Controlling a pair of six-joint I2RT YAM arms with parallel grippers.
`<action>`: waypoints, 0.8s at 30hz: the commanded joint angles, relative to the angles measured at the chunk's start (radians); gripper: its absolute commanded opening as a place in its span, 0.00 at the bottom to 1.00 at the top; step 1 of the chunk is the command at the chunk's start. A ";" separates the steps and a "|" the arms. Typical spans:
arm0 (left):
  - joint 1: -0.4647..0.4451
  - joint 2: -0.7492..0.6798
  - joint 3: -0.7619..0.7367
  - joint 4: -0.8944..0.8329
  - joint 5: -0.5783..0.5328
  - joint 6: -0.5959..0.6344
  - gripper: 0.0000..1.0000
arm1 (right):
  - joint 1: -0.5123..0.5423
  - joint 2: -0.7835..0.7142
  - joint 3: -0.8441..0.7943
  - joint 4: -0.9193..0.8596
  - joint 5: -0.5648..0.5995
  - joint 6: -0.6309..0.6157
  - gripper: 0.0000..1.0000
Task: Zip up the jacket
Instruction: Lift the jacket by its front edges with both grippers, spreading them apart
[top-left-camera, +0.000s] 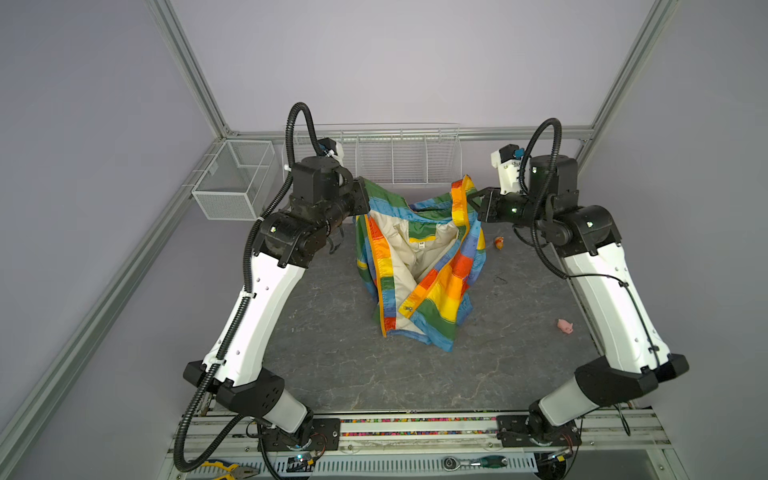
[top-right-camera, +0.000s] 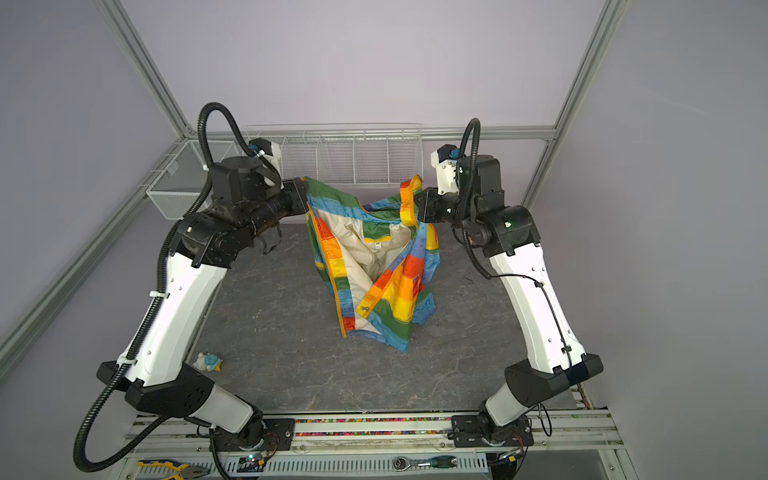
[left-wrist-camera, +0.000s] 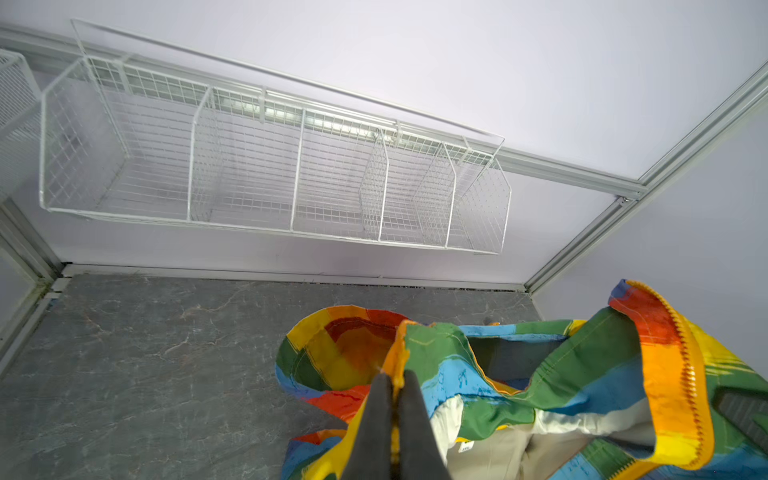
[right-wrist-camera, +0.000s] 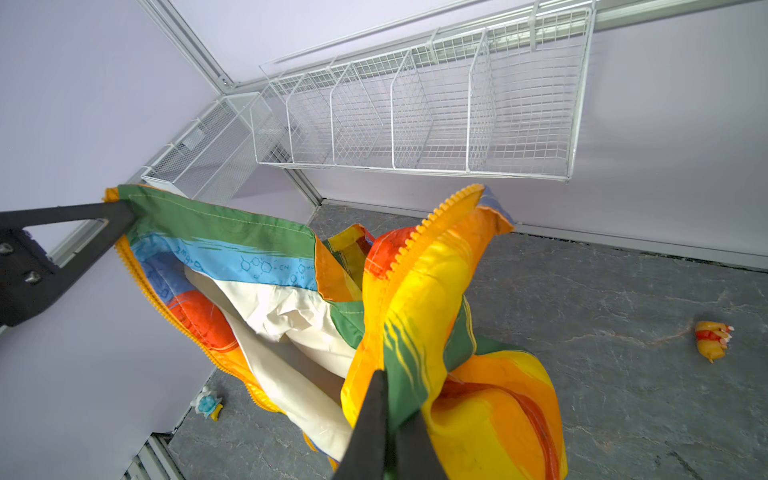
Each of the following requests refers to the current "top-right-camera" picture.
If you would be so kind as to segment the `multicolour patchwork jacket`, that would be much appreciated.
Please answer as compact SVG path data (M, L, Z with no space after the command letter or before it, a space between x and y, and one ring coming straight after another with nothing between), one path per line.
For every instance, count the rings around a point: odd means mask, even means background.
M436 229L417 218L421 177L367 205L318 180L307 185L315 267L333 295L342 335L407 351L414 326L436 310L430 284L440 264Z

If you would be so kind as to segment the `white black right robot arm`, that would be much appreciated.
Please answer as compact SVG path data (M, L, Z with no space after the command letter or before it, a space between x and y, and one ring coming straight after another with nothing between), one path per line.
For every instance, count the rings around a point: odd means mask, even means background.
M604 370L586 351L559 304L545 265L533 216L505 202L500 163L476 158L447 144L431 155L437 185L416 196L417 217L459 229L473 266L498 279L517 318L527 357L504 371L504 383L475 416L453 421L450 439L459 446L531 444L526 415L545 401Z

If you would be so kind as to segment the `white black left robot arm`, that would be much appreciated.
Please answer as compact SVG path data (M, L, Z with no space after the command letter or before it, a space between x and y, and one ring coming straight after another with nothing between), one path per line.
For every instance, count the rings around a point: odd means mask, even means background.
M283 180L279 153L264 147L215 162L208 174L209 207L171 229L145 318L126 350L103 363L97 376L107 392L124 393L139 412L193 418L255 444L264 428L261 411L217 386L187 356L238 255L283 218L305 213L307 187Z

